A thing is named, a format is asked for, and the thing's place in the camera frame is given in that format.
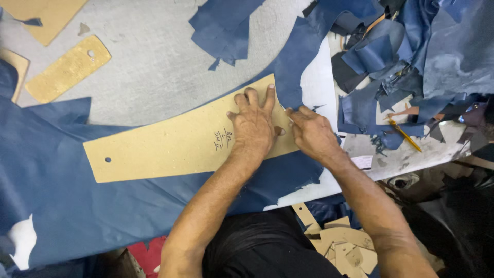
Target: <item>person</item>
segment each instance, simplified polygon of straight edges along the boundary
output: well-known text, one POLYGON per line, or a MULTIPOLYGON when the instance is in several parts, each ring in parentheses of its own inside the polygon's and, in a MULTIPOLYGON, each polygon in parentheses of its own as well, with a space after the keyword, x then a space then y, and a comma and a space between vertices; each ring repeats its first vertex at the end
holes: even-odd
MULTIPOLYGON (((163 245, 159 277, 342 277, 303 235, 293 211, 224 219, 276 138, 285 134, 271 119, 274 85, 268 86, 263 105, 253 88, 234 100, 239 113, 228 112, 227 117, 233 122, 235 144, 175 221, 163 245)), ((437 277, 400 209, 352 163, 327 118, 306 106, 298 112, 287 108, 286 113, 296 145, 331 171, 370 235, 381 277, 437 277)))

